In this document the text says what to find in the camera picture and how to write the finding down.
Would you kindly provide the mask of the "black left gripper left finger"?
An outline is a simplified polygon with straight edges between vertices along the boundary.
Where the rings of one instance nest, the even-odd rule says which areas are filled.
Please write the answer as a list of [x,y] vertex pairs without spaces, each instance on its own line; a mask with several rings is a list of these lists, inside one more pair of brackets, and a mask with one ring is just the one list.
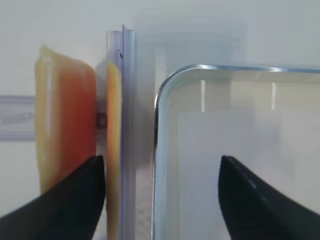
[[1,217],[2,240],[91,240],[105,201],[102,156],[19,209]]

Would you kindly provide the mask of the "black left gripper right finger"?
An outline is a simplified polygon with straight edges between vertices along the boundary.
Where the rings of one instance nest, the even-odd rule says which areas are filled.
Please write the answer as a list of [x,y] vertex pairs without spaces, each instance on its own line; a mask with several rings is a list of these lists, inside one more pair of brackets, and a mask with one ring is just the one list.
[[233,156],[221,157],[218,201],[233,240],[318,240],[320,216],[259,178]]

